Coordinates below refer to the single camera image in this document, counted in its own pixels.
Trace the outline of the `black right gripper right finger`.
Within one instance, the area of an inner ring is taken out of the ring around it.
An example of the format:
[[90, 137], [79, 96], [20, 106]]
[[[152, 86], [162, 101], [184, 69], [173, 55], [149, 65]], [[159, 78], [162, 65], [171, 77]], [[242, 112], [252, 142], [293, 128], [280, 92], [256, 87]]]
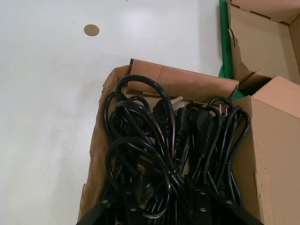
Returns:
[[208, 190], [195, 190], [194, 200], [194, 225], [255, 224], [255, 217], [237, 203]]

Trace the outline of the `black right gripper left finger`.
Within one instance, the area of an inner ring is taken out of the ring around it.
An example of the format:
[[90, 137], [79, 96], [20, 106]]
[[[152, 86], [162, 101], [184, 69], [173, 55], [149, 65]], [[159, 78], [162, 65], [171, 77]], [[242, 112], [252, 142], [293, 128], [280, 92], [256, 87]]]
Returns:
[[105, 197], [77, 223], [79, 225], [139, 225], [141, 209], [138, 207], [135, 191], [126, 190]]

